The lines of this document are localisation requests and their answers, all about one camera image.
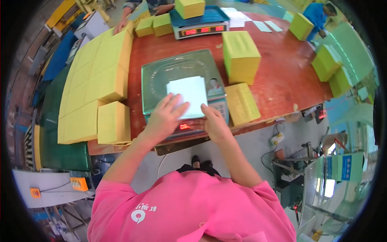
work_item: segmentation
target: green mat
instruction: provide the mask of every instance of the green mat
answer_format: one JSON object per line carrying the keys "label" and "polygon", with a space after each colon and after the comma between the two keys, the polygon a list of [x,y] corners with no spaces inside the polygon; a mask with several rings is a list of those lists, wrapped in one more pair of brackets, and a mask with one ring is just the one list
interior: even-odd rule
{"label": "green mat", "polygon": [[67,73],[67,65],[46,89],[40,119],[40,157],[42,167],[59,170],[90,171],[87,142],[58,144],[58,115]]}

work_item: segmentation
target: pink shirt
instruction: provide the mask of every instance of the pink shirt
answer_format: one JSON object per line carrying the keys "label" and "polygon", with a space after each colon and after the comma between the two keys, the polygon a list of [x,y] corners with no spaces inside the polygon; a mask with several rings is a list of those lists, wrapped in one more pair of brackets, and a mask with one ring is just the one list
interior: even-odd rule
{"label": "pink shirt", "polygon": [[296,241],[292,223],[267,181],[248,188],[201,171],[171,172],[147,191],[102,180],[89,241]]}

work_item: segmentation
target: electronic scale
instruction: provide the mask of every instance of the electronic scale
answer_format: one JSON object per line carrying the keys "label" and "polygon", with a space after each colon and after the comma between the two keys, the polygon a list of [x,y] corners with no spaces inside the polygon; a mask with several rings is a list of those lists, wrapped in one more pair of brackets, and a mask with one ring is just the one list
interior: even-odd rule
{"label": "electronic scale", "polygon": [[214,5],[207,5],[203,16],[182,19],[176,10],[172,10],[170,17],[173,33],[177,40],[229,31],[230,18],[218,6]]}
{"label": "electronic scale", "polygon": [[[208,105],[219,110],[228,123],[223,80],[209,49],[176,55],[141,67],[142,112],[146,122],[159,101],[167,95],[166,85],[170,81],[194,76],[204,77]],[[168,138],[197,132],[203,131],[192,130],[186,123],[181,123]]]}

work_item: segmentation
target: person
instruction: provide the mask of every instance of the person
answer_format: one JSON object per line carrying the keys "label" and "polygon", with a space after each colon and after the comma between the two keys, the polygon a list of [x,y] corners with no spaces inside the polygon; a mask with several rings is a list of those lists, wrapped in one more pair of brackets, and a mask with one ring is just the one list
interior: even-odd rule
{"label": "person", "polygon": [[307,37],[307,41],[311,42],[317,33],[325,38],[327,33],[324,31],[324,24],[327,17],[336,16],[336,8],[331,3],[311,3],[304,11],[304,16],[314,24],[314,27]]}
{"label": "person", "polygon": [[212,96],[212,95],[223,93],[223,87],[221,87],[219,85],[219,83],[217,82],[216,79],[214,79],[214,78],[211,79],[210,84],[211,84],[211,89],[208,90],[207,96]]}
{"label": "person", "polygon": [[202,171],[194,157],[195,168],[184,165],[143,193],[130,187],[144,156],[180,124],[190,105],[175,108],[180,98],[163,98],[145,129],[104,174],[92,206],[89,241],[295,242],[294,227],[275,192],[247,161],[222,115],[204,104],[205,118],[187,125],[204,130],[217,144],[231,179]]}
{"label": "person", "polygon": [[[125,3],[122,7],[121,19],[114,28],[114,34],[118,34],[127,24],[126,17],[128,14],[132,13],[142,0],[125,0]],[[175,0],[147,0],[148,9],[151,15],[161,15],[166,14],[172,10],[175,6]]]}

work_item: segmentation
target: green paper stack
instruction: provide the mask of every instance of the green paper stack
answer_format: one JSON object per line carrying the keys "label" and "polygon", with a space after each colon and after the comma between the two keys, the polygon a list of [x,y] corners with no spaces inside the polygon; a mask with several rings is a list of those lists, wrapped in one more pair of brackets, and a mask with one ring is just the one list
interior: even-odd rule
{"label": "green paper stack", "polygon": [[157,37],[173,33],[170,15],[162,14],[155,16],[153,19],[153,31]]}
{"label": "green paper stack", "polygon": [[339,98],[348,92],[353,85],[347,69],[340,66],[339,70],[329,79],[329,85],[334,98]]}
{"label": "green paper stack", "polygon": [[224,65],[228,83],[254,83],[261,55],[247,31],[222,32]]}
{"label": "green paper stack", "polygon": [[183,19],[202,16],[204,14],[204,0],[176,0],[175,9]]}
{"label": "green paper stack", "polygon": [[153,28],[152,28],[153,19],[154,19],[154,16],[147,17],[140,20],[135,30],[138,37],[153,34]]}
{"label": "green paper stack", "polygon": [[327,82],[329,78],[340,68],[341,59],[339,54],[329,45],[322,45],[316,57],[312,61],[320,81]]}
{"label": "green paper stack", "polygon": [[312,31],[314,24],[309,21],[304,15],[296,13],[293,21],[289,26],[289,30],[299,40],[306,40],[310,32]]}

